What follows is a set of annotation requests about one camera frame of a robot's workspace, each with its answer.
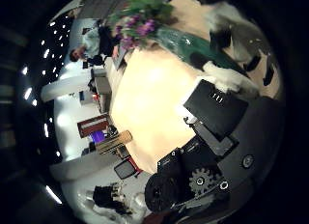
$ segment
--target desk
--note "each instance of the desk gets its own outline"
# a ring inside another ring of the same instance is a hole
[[[171,4],[178,18],[172,27],[210,39],[204,15],[212,6],[192,0]],[[156,172],[161,158],[195,135],[183,121],[182,102],[200,73],[158,45],[133,51],[110,115],[119,131],[130,131],[133,141],[126,147],[139,168]]]

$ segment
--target flower bouquet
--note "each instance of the flower bouquet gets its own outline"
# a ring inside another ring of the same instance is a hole
[[[109,16],[108,25],[124,49],[143,48],[152,40],[192,67],[196,65],[193,56],[200,56],[221,68],[243,71],[223,51],[212,50],[209,41],[168,26],[173,9],[161,0],[128,0],[123,10]]]
[[[155,36],[155,30],[169,20],[172,10],[161,0],[128,0],[123,10],[109,16],[108,24],[115,27],[124,49],[143,48]]]

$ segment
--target chair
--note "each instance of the chair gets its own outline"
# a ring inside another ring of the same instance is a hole
[[[121,180],[127,179],[134,174],[134,177],[137,179],[138,175],[143,172],[143,170],[138,168],[131,156],[126,158],[120,164],[116,165],[114,167],[114,171]]]

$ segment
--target purple flower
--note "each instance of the purple flower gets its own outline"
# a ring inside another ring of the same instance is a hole
[[[122,29],[123,29],[123,26],[117,25],[117,26],[116,26],[116,35],[121,34]]]
[[[145,27],[145,25],[141,25],[137,27],[136,32],[142,37],[148,34],[148,30],[147,30],[147,27]]]
[[[144,25],[141,25],[137,27],[136,32],[142,36],[147,36],[150,32],[153,32],[155,30],[155,21],[152,19],[147,20],[147,22]]]
[[[138,14],[132,16],[132,17],[128,20],[128,22],[126,23],[126,27],[127,27],[127,28],[132,27],[138,20],[139,20],[139,15],[138,15]]]
[[[124,49],[130,49],[134,47],[134,40],[132,37],[122,39],[122,46]]]
[[[147,20],[147,22],[145,23],[145,26],[147,27],[147,29],[152,32],[155,30],[155,21],[153,19],[149,19]]]

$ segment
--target white wall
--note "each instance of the white wall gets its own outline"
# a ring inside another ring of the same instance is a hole
[[[95,20],[76,19],[70,29],[70,48],[77,47],[81,43],[83,28],[92,27]],[[69,59],[69,53],[64,60],[65,65],[59,72],[59,79],[64,79],[77,75],[89,77],[90,70],[82,69],[82,61],[73,63]],[[88,147],[88,139],[79,137],[77,123],[83,120],[91,119],[100,115],[95,104],[81,105],[79,103],[78,90],[75,96],[64,96],[54,99],[54,122],[56,136],[60,152],[64,161],[68,161],[81,156],[81,152]]]
[[[89,140],[80,138],[77,123],[100,115],[94,104],[81,105],[76,97],[64,96],[54,100],[54,122],[60,152],[65,161],[81,156]]]

